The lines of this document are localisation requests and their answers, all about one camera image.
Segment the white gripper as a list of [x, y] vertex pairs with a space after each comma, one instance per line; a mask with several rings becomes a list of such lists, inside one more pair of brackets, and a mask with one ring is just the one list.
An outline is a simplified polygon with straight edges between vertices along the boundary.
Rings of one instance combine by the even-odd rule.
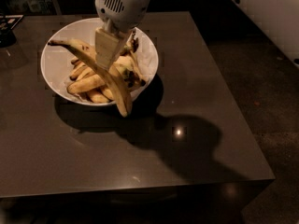
[[95, 60], [98, 66], [109, 70], [119, 58], [131, 31], [145, 16], [150, 0], [95, 0], [99, 18], [111, 21], [118, 32], [116, 35], [103, 28], [95, 29]]

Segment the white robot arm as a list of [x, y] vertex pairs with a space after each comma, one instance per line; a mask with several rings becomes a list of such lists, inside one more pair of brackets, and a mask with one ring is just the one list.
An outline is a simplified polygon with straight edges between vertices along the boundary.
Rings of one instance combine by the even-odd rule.
[[[177, 0], [184, 4], [188, 0]], [[299, 0], [230, 0], [293, 63], [299, 60]], [[95, 0], [98, 16], [119, 31], [137, 26], [150, 0]]]

